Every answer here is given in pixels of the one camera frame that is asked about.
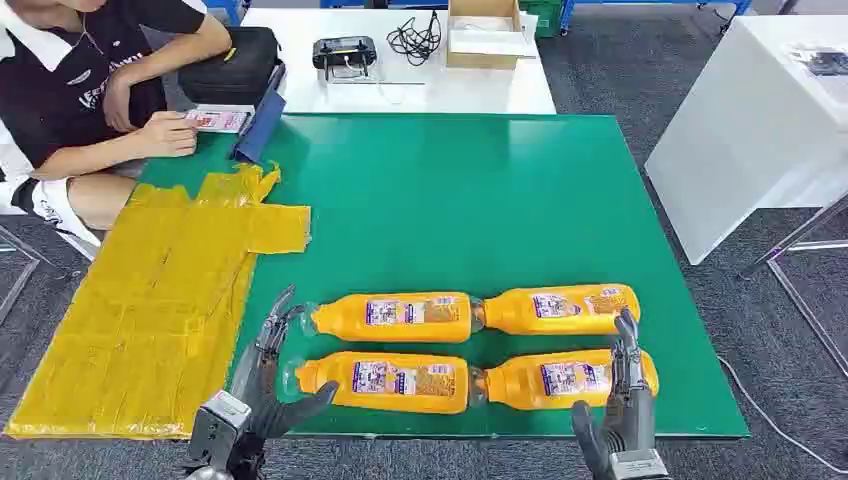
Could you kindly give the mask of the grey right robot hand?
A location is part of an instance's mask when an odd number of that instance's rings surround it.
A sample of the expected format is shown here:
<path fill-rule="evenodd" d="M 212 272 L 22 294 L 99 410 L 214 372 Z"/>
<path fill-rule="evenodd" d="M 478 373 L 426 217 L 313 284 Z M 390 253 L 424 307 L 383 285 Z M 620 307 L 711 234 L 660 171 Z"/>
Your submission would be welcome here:
<path fill-rule="evenodd" d="M 580 400 L 571 409 L 572 428 L 594 479 L 667 479 L 655 448 L 654 394 L 642 371 L 638 326 L 624 307 L 615 317 L 611 390 L 600 423 Z"/>

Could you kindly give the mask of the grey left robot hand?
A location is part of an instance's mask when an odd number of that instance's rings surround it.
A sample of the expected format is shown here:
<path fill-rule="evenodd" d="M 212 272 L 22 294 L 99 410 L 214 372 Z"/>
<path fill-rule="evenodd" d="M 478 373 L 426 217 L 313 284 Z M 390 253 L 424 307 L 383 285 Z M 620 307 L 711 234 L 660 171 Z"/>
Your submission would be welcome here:
<path fill-rule="evenodd" d="M 286 287 L 275 299 L 259 333 L 242 352 L 230 383 L 230 393 L 251 408 L 245 433 L 236 442 L 233 456 L 254 461 L 264 452 L 264 442 L 285 435 L 294 426 L 321 413 L 334 399 L 339 383 L 330 380 L 310 396 L 284 404 L 277 397 L 280 349 L 290 321 L 305 311 L 302 305 L 286 304 L 295 286 Z"/>

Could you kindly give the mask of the person's left hand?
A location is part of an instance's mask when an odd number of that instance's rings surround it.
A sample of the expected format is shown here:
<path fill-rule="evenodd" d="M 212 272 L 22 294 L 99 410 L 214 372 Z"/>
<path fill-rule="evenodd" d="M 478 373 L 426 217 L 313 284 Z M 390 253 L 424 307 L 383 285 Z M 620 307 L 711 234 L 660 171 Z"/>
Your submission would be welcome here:
<path fill-rule="evenodd" d="M 102 109 L 107 125 L 113 130 L 128 133 L 136 130 L 130 120 L 130 96 L 134 80 L 128 66 L 113 72 L 108 79 L 102 98 Z"/>

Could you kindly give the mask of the person's right hand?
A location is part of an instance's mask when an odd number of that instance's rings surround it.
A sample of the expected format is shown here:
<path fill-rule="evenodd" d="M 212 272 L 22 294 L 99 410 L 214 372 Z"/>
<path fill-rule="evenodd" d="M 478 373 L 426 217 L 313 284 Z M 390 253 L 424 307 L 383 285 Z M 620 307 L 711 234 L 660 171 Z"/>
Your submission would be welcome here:
<path fill-rule="evenodd" d="M 143 157 L 183 157 L 197 145 L 196 122 L 180 112 L 155 112 L 136 134 Z"/>

